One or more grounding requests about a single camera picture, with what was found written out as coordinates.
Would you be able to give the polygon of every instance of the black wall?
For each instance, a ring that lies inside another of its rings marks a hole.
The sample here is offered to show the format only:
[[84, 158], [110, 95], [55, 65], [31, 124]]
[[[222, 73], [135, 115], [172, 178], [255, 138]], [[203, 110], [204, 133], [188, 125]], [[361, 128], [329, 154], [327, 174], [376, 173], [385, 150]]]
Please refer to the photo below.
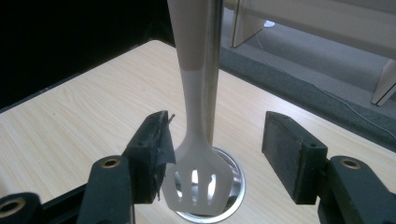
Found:
[[150, 39], [174, 43], [166, 0], [0, 3], [0, 109]]

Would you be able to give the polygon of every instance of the cable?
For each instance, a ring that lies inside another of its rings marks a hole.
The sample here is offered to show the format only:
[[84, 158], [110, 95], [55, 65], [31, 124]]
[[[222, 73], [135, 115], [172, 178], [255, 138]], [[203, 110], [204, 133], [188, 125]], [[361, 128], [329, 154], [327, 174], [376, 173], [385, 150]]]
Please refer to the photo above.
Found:
[[[249, 0], [249, 1], [248, 1], [248, 8], [249, 8], [249, 11], [251, 11], [251, 9], [252, 9], [251, 1], [252, 1], [252, 0]], [[251, 28], [251, 29], [254, 29], [254, 28], [253, 28], [253, 27], [254, 27], [254, 25], [253, 25], [253, 19], [252, 19], [251, 13], [249, 13], [249, 19], [250, 19], [250, 26], [251, 26], [250, 28]], [[260, 46], [262, 52], [265, 52], [264, 47], [262, 46], [262, 42], [261, 42], [260, 39], [259, 39], [258, 32], [255, 33], [254, 36], [255, 36], [255, 38], [256, 38], [256, 40], [257, 40], [257, 43], [259, 44], [259, 46]], [[276, 67], [276, 66], [272, 65], [271, 63], [269, 63], [269, 62], [267, 61], [267, 58], [265, 57], [265, 55], [263, 55], [263, 60], [264, 60], [264, 62], [265, 62], [268, 66], [270, 66], [271, 68], [274, 68], [275, 70], [284, 72], [284, 73], [286, 73], [286, 74], [288, 74], [288, 75], [294, 77], [294, 75], [292, 75], [290, 72], [286, 71], [285, 69]], [[384, 131], [385, 133], [389, 134], [390, 136], [392, 136], [392, 137], [396, 140], [396, 135], [395, 135], [395, 134], [393, 134], [391, 131], [389, 131], [389, 130], [387, 130], [387, 129], [381, 127], [381, 126], [379, 126], [378, 124], [376, 124], [376, 123], [370, 121], [369, 119], [367, 119], [366, 117], [364, 117], [363, 115], [361, 115], [358, 111], [356, 111], [356, 110], [355, 110], [351, 105], [349, 105], [347, 102], [345, 102], [345, 101], [343, 101], [343, 100], [341, 100], [341, 99], [338, 99], [337, 97], [335, 97], [335, 96], [333, 96], [333, 95], [327, 93], [326, 91], [324, 91], [323, 89], [321, 89], [320, 87], [318, 87], [317, 85], [315, 85], [315, 84], [313, 84], [313, 83], [310, 83], [310, 84], [312, 84], [316, 89], [318, 89], [319, 91], [321, 91], [323, 94], [325, 94], [325, 95], [327, 95], [327, 96], [333, 98], [334, 100], [338, 101], [339, 103], [341, 103], [341, 104], [347, 106], [353, 113], [355, 113], [355, 114], [356, 114], [357, 116], [359, 116], [361, 119], [365, 120], [366, 122], [370, 123], [371, 125], [374, 125], [376, 128], [378, 128], [378, 129]]]

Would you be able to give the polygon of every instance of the white slotted spoon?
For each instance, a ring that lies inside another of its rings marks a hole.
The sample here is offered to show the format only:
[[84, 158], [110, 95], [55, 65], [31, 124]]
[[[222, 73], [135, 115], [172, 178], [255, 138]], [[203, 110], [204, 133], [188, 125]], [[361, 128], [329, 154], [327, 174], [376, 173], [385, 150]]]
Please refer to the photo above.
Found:
[[163, 195], [174, 211], [217, 216], [228, 201], [233, 172], [212, 150], [204, 131], [209, 1], [219, 0], [168, 0], [186, 103], [187, 131], [176, 149], [177, 164], [166, 168]]

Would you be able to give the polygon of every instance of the screw hole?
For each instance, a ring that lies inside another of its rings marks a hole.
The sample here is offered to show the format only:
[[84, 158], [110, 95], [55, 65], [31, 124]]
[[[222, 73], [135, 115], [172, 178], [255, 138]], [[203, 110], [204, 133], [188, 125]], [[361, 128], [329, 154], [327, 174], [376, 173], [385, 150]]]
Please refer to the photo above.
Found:
[[0, 204], [0, 217], [9, 217], [20, 211], [26, 204], [23, 198], [9, 200]]
[[110, 160], [103, 162], [102, 167], [103, 168], [113, 168], [115, 166], [118, 166], [119, 164], [120, 164], [120, 160], [110, 159]]
[[361, 165], [358, 162], [356, 162], [356, 161], [342, 159], [340, 162], [345, 167], [350, 168], [350, 169], [359, 170], [361, 168]]

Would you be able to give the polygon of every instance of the wooden table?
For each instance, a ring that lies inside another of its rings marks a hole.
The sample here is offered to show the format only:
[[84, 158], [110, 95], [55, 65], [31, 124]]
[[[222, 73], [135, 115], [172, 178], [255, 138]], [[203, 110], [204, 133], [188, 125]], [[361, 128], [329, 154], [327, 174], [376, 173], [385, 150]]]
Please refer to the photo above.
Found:
[[[0, 196], [21, 191], [42, 202], [84, 184], [91, 165], [121, 154], [144, 118], [176, 114], [174, 145], [186, 127], [175, 49], [152, 41], [0, 115]], [[365, 161], [396, 191], [396, 154], [222, 71], [214, 146], [241, 164], [247, 194], [224, 223], [318, 223], [315, 206], [297, 206], [261, 153], [265, 112], [295, 119], [329, 147], [329, 158]], [[164, 199], [135, 206], [137, 223], [184, 223]]]

